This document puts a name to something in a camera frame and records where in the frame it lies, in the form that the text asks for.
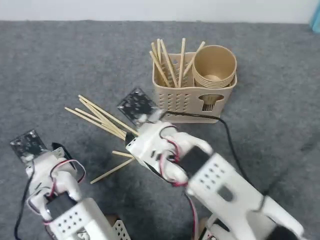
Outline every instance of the utensil holder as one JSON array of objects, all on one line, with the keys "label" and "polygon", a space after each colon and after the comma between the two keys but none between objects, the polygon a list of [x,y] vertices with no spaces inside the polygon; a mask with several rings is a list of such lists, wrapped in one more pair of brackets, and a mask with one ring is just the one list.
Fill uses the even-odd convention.
[{"label": "utensil holder", "polygon": [[[195,52],[186,52],[184,54],[184,68],[187,64],[192,61]],[[179,75],[179,66],[180,66],[180,54],[169,54],[171,62],[175,66],[176,75],[178,79]],[[162,61],[162,69],[164,74],[168,78],[168,81],[171,86],[174,86],[172,77],[166,69],[168,69],[167,63]],[[191,71],[186,74],[182,79],[181,88],[167,87],[162,80],[162,77],[153,64],[152,68],[152,83],[155,90],[155,101],[159,108],[165,109],[173,112],[184,112],[191,114],[203,114],[209,116],[220,117],[221,112],[228,101],[228,98],[237,85],[237,74],[234,76],[231,83],[224,87],[218,89],[210,89],[205,87],[196,87],[194,76]],[[214,104],[205,104],[203,98],[208,97],[208,95],[220,95],[223,96],[217,98],[217,101]],[[171,123],[204,123],[204,124],[213,124],[217,120],[202,118],[202,117],[192,117],[192,116],[182,116],[182,115],[172,115],[167,114],[164,117],[165,121]]]}]

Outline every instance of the white wall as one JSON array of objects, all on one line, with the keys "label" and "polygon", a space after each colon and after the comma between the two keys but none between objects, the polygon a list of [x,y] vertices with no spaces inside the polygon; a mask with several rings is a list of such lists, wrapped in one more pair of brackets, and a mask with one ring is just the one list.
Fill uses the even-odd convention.
[{"label": "white wall", "polygon": [[319,0],[0,0],[0,20],[308,23]]}]

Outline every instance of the wooden chopstick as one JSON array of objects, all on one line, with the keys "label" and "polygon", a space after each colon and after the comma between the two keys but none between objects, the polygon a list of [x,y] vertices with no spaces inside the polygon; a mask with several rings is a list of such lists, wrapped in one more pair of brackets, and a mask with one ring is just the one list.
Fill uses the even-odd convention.
[{"label": "wooden chopstick", "polygon": [[109,133],[117,136],[118,138],[120,138],[120,139],[122,139],[122,140],[125,140],[125,138],[124,138],[123,136],[120,136],[120,135],[116,134],[115,132],[113,132],[113,131],[110,130],[109,128],[106,128],[105,126],[102,126],[101,124],[96,123],[95,121],[91,120],[90,118],[88,118],[88,117],[86,117],[86,116],[84,116],[84,115],[81,115],[80,113],[76,112],[75,110],[72,110],[72,109],[70,109],[70,108],[68,108],[68,107],[64,107],[64,109],[67,110],[67,111],[69,111],[70,113],[73,113],[73,114],[77,115],[78,117],[80,117],[80,118],[82,118],[82,119],[84,119],[84,120],[87,120],[88,122],[96,125],[97,127],[99,127],[99,128],[101,128],[101,129],[103,129],[103,130],[105,130],[105,131],[107,131],[107,132],[109,132]]},{"label": "wooden chopstick", "polygon": [[186,50],[186,39],[182,38],[178,88],[181,88],[182,78],[184,74],[185,50]]},{"label": "wooden chopstick", "polygon": [[154,53],[153,53],[152,51],[149,51],[149,53],[150,53],[150,56],[151,56],[154,64],[155,64],[156,67],[158,68],[158,71],[159,71],[159,73],[161,74],[161,77],[163,78],[166,86],[167,86],[168,88],[170,88],[170,87],[171,87],[171,86],[170,86],[170,83],[169,83],[169,81],[168,81],[168,79],[167,79],[164,71],[162,70],[162,67],[160,66],[160,63],[158,62],[156,56],[154,55]]},{"label": "wooden chopstick", "polygon": [[177,79],[176,79],[176,71],[174,70],[174,67],[173,67],[173,65],[171,63],[170,57],[168,55],[168,52],[167,52],[167,49],[166,49],[166,46],[165,46],[165,43],[164,43],[164,41],[162,39],[160,40],[160,43],[161,43],[161,47],[162,47],[162,50],[163,50],[163,53],[164,53],[164,57],[165,57],[166,63],[168,64],[168,68],[169,68],[169,71],[170,71],[171,76],[172,76],[174,87],[177,88],[178,87],[178,83],[177,83]]},{"label": "wooden chopstick", "polygon": [[155,45],[154,42],[151,43],[151,49],[152,49],[152,52],[153,52],[155,58],[159,61],[158,52],[157,52],[157,50],[156,50],[156,45]]},{"label": "wooden chopstick", "polygon": [[124,166],[128,165],[129,163],[131,163],[133,160],[135,160],[134,157],[132,157],[131,159],[125,161],[124,163],[116,166],[115,168],[111,169],[110,171],[107,171],[106,173],[102,174],[101,176],[98,176],[97,178],[95,178],[94,180],[92,180],[92,181],[90,182],[90,184],[94,184],[94,183],[100,181],[101,179],[107,177],[108,175],[110,175],[110,174],[118,171],[119,169],[121,169],[121,168],[123,168]]},{"label": "wooden chopstick", "polygon": [[[79,112],[79,113],[81,113],[81,114],[83,114],[83,115],[85,115],[85,116],[87,116],[87,117],[89,117],[89,118],[91,118],[91,119],[99,122],[99,123],[102,123],[102,124],[104,123],[104,121],[102,121],[100,118],[97,118],[96,116],[93,116],[93,115],[91,115],[90,113],[87,113],[86,111],[83,111],[83,110],[81,110],[81,109],[79,109],[79,108],[75,108],[74,110],[76,110],[77,112]],[[112,128],[110,128],[110,126],[105,125],[104,127],[106,127],[106,128],[109,129],[110,131],[112,131],[112,132],[114,132],[115,134],[117,134],[117,132],[116,132],[115,130],[113,130]]]},{"label": "wooden chopstick", "polygon": [[120,124],[121,126],[123,126],[124,128],[126,128],[127,130],[129,130],[130,132],[132,132],[133,134],[135,134],[136,136],[139,135],[139,133],[132,129],[131,127],[129,127],[128,125],[124,124],[122,121],[118,120],[117,118],[115,118],[114,116],[112,116],[110,113],[106,112],[105,110],[103,110],[101,107],[97,106],[96,104],[94,104],[93,102],[89,101],[88,99],[86,99],[84,96],[78,95],[79,98],[81,98],[82,100],[84,100],[85,102],[87,102],[88,104],[90,104],[91,106],[93,106],[95,109],[99,110],[101,113],[103,113],[104,115],[106,115],[107,117],[111,118],[113,121],[115,121],[116,123]]},{"label": "wooden chopstick", "polygon": [[160,65],[162,65],[162,62],[161,62],[161,43],[160,43],[160,39],[158,38],[157,40],[156,40],[156,47],[157,47],[157,50],[158,50],[158,60],[159,60],[159,63],[160,63]]},{"label": "wooden chopstick", "polygon": [[91,106],[89,103],[85,102],[81,98],[79,98],[79,101],[85,105],[94,115],[96,115],[101,121],[102,124],[104,124],[105,127],[112,129],[114,132],[118,133],[119,135],[126,138],[126,134],[118,128],[116,125],[114,125],[109,119],[107,119],[105,116],[103,116],[98,110],[96,110],[93,106]]},{"label": "wooden chopstick", "polygon": [[125,153],[125,152],[121,152],[121,151],[112,151],[112,153],[116,154],[116,155],[124,156],[124,157],[129,157],[129,158],[133,158],[134,157],[129,153]]},{"label": "wooden chopstick", "polygon": [[[197,52],[199,52],[200,49],[202,49],[204,47],[204,45],[206,44],[205,41],[203,41],[200,46],[198,47]],[[183,77],[185,77],[187,75],[187,73],[189,72],[190,68],[192,67],[192,64],[194,63],[194,59],[195,59],[196,54],[193,56],[192,60],[188,63],[188,65],[186,66],[184,72],[183,72]]]}]

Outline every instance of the stack of paper cups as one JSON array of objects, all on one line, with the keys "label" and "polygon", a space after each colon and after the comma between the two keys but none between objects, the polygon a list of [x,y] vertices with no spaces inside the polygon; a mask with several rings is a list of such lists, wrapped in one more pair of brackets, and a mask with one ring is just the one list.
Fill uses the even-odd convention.
[{"label": "stack of paper cups", "polygon": [[[236,56],[229,49],[220,45],[209,45],[199,50],[194,57],[192,74],[196,87],[221,89],[229,85],[237,69]],[[205,104],[214,104],[219,98],[208,96]]]}]

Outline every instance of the circuit board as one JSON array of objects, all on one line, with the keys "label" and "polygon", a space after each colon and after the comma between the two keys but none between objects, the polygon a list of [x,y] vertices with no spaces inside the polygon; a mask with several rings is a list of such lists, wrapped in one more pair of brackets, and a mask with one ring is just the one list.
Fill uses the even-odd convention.
[{"label": "circuit board", "polygon": [[30,130],[13,139],[10,146],[23,163],[28,163],[47,150],[36,130]]},{"label": "circuit board", "polygon": [[151,115],[157,109],[157,105],[139,87],[133,89],[117,108],[134,124],[142,114]]}]

